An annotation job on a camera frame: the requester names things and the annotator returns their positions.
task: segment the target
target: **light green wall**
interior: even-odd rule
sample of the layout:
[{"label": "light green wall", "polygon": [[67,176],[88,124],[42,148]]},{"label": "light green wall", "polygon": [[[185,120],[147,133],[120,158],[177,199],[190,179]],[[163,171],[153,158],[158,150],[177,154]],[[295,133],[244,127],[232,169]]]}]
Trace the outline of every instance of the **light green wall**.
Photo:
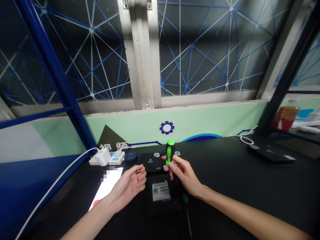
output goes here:
[{"label": "light green wall", "polygon": [[[168,108],[151,111],[132,111],[116,114],[97,114],[87,117],[87,123],[96,143],[108,125],[128,143],[168,140],[181,142],[198,134],[217,134],[222,137],[238,134],[256,126],[267,103],[251,102],[235,105]],[[319,108],[320,98],[300,100],[302,109]],[[55,156],[80,154],[85,151],[69,118],[48,118],[33,122],[33,126],[48,144]],[[159,130],[161,123],[173,122],[175,129],[169,135]]]}]

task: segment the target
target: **blue metal pole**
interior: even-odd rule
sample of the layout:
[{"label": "blue metal pole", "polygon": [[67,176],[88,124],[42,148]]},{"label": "blue metal pole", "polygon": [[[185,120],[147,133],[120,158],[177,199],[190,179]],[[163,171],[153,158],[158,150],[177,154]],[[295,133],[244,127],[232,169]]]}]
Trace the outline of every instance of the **blue metal pole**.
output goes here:
[{"label": "blue metal pole", "polygon": [[83,145],[86,149],[96,147],[96,143],[92,137],[90,129],[86,123],[81,109],[72,96],[72,91],[68,85],[66,76],[62,70],[58,57],[53,49],[50,39],[42,25],[42,22],[34,8],[32,0],[14,0],[16,7],[21,15],[29,38],[39,53],[39,57],[44,62],[53,86],[64,107],[72,107],[73,111],[68,111],[67,114],[75,127]]},{"label": "blue metal pole", "polygon": [[30,122],[39,118],[49,117],[55,114],[72,111],[72,110],[73,110],[73,107],[64,107],[64,108],[58,108],[58,109],[54,109],[46,112],[35,113],[35,114],[24,116],[24,117],[6,120],[3,122],[0,122],[0,129],[11,127],[11,126],[25,123],[25,122]]}]

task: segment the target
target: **window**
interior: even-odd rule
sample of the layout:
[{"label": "window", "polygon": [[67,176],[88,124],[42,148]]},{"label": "window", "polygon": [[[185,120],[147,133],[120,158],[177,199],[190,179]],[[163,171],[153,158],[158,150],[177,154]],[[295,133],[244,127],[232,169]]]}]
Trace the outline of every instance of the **window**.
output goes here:
[{"label": "window", "polygon": [[[33,3],[70,95],[87,114],[259,99],[290,57],[295,41],[288,39],[299,36],[306,2]],[[0,46],[1,97],[16,116],[60,108],[14,4],[1,4],[8,33]],[[299,86],[319,84],[318,42],[297,76]]]}]

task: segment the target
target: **screwdriver handle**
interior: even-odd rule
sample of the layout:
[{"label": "screwdriver handle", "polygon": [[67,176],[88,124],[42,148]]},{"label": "screwdriver handle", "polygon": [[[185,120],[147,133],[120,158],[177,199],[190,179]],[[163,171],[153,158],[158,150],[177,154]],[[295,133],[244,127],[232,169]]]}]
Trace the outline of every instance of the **screwdriver handle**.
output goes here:
[{"label": "screwdriver handle", "polygon": [[174,141],[172,140],[168,141],[166,145],[166,154],[167,154],[166,164],[167,165],[169,165],[170,162],[172,162],[172,158],[175,151],[176,151],[176,146],[174,144]]}]

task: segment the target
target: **hand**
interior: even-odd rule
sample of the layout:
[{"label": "hand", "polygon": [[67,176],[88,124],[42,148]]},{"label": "hand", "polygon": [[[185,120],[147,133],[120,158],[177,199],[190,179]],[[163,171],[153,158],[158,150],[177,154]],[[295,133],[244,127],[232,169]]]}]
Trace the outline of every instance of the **hand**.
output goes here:
[{"label": "hand", "polygon": [[173,162],[170,165],[166,165],[165,171],[169,170],[171,181],[173,180],[173,173],[175,173],[178,178],[180,178],[182,185],[187,190],[187,192],[194,196],[200,197],[204,185],[202,185],[197,176],[194,174],[194,171],[190,163],[177,155],[173,155]]},{"label": "hand", "polygon": [[125,171],[108,195],[114,203],[115,213],[123,209],[139,192],[146,188],[146,168],[135,165]]}]

